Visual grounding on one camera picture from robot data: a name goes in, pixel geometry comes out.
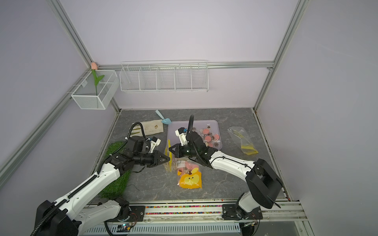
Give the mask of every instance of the beige cloth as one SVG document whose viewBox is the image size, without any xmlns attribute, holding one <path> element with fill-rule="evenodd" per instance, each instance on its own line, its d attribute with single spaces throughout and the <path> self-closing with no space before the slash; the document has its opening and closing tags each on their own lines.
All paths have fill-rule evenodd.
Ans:
<svg viewBox="0 0 378 236">
<path fill-rule="evenodd" d="M 161 121 L 162 120 L 151 120 L 141 122 L 143 125 L 144 134 L 147 136 L 164 132 L 163 123 Z M 133 128 L 130 137 L 132 136 L 142 136 L 141 127 L 139 125 L 136 125 Z"/>
</svg>

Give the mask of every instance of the white mesh basket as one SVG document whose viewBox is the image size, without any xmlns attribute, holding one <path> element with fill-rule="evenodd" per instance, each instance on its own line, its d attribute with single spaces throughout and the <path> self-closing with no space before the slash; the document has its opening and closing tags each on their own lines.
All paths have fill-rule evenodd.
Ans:
<svg viewBox="0 0 378 236">
<path fill-rule="evenodd" d="M 96 75 L 104 75 L 97 84 L 97 94 L 95 79 L 89 72 L 71 95 L 81 109 L 105 110 L 119 87 L 119 79 L 115 71 L 96 70 Z"/>
<path fill-rule="evenodd" d="M 130 92 L 208 91 L 206 61 L 122 62 L 121 90 Z"/>
</svg>

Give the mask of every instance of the metal grille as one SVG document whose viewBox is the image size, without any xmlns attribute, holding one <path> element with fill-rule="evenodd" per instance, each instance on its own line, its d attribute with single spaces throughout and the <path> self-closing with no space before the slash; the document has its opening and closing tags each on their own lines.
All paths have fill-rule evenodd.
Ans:
<svg viewBox="0 0 378 236">
<path fill-rule="evenodd" d="M 208 91 L 207 62 L 172 63 L 161 66 L 122 63 L 121 90 L 148 91 Z"/>
<path fill-rule="evenodd" d="M 97 84 L 97 90 L 93 74 L 89 73 L 71 95 L 81 109 L 105 110 L 119 87 L 115 71 L 96 70 L 96 75 L 104 75 Z"/>
<path fill-rule="evenodd" d="M 109 226 L 114 235 L 125 234 L 117 232 L 118 224 Z M 196 233 L 240 233 L 239 223 L 190 223 L 190 224 L 141 224 L 130 230 L 131 234 L 196 234 Z M 103 224 L 85 231 L 83 235 L 107 235 Z"/>
</svg>

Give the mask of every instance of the plastic bag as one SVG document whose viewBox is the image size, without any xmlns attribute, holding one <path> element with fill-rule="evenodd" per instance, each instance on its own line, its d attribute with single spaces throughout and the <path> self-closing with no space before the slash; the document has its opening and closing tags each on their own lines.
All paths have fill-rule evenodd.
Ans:
<svg viewBox="0 0 378 236">
<path fill-rule="evenodd" d="M 175 166 L 176 166 L 176 158 L 175 158 L 175 155 L 173 155 L 173 153 L 169 151 L 170 147 L 171 147 L 170 140 L 168 139 L 168 146 L 165 148 L 164 153 L 167 157 L 170 158 L 170 160 L 169 162 L 164 163 L 163 166 L 166 171 L 172 172 L 174 171 Z"/>
<path fill-rule="evenodd" d="M 180 177 L 178 184 L 182 188 L 202 188 L 200 167 L 192 162 L 178 160 L 177 175 Z"/>
<path fill-rule="evenodd" d="M 244 130 L 243 127 L 233 126 L 228 128 L 227 131 L 230 134 L 234 143 L 240 147 L 242 152 L 244 152 L 247 155 L 259 153 L 253 146 L 251 139 L 249 138 L 247 132 Z"/>
<path fill-rule="evenodd" d="M 220 135 L 211 130 L 210 124 L 207 124 L 206 128 L 200 129 L 196 132 L 202 137 L 206 146 L 217 148 L 220 145 Z"/>
</svg>

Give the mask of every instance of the snack bag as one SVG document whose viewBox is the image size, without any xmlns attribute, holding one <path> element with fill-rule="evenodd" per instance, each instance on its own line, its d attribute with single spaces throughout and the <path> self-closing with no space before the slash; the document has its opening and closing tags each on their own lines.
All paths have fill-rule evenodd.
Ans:
<svg viewBox="0 0 378 236">
<path fill-rule="evenodd" d="M 168 139 L 168 146 L 165 148 L 165 155 L 167 157 L 170 157 L 169 162 L 164 163 L 164 169 L 169 172 L 174 172 L 175 166 L 176 166 L 176 158 L 175 155 L 172 154 L 172 152 L 169 151 L 169 148 L 171 147 L 170 145 L 170 140 Z"/>
<path fill-rule="evenodd" d="M 244 152 L 247 155 L 259 153 L 253 146 L 251 139 L 249 138 L 247 132 L 243 127 L 233 126 L 228 128 L 227 131 L 230 134 L 234 143 L 240 147 L 242 152 Z"/>
<path fill-rule="evenodd" d="M 177 161 L 177 175 L 180 180 L 177 185 L 182 188 L 202 188 L 201 172 L 199 166 L 188 161 Z"/>
</svg>

